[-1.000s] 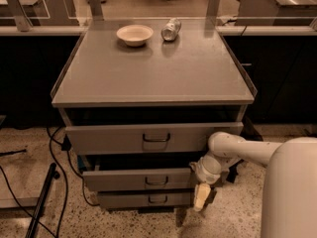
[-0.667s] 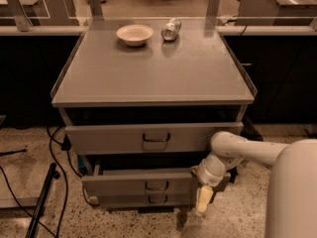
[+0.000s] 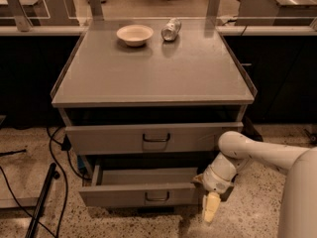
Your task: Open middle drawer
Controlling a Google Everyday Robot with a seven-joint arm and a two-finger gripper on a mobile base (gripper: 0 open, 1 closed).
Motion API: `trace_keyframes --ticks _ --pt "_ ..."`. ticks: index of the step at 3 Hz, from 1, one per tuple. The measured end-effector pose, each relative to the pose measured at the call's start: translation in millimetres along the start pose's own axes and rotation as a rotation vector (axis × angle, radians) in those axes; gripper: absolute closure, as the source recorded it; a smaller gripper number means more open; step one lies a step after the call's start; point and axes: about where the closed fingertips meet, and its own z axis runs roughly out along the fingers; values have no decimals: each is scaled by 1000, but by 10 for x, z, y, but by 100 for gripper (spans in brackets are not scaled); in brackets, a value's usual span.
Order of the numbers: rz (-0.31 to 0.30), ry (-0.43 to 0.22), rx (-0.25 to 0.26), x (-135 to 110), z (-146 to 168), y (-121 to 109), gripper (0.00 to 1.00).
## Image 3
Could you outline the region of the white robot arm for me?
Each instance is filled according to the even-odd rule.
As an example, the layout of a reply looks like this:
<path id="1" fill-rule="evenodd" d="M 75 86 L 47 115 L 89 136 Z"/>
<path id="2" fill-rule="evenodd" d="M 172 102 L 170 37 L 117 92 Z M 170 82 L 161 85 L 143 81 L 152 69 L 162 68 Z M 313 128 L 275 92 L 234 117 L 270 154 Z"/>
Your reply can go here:
<path id="1" fill-rule="evenodd" d="M 233 178 L 256 161 L 286 175 L 278 222 L 278 238 L 317 238 L 317 148 L 252 140 L 235 131 L 222 134 L 219 154 L 193 180 L 203 185 L 202 217 L 210 223 L 221 195 L 233 187 Z"/>

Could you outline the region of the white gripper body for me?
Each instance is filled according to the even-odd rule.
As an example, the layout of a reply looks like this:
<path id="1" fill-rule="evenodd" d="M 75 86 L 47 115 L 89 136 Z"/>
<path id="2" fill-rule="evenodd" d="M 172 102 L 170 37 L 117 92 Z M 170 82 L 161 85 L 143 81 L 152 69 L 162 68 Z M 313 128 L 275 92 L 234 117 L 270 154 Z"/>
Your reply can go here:
<path id="1" fill-rule="evenodd" d="M 202 175 L 202 184 L 209 192 L 224 194 L 233 185 L 232 180 L 235 175 L 235 173 L 217 175 L 213 169 L 208 167 Z"/>

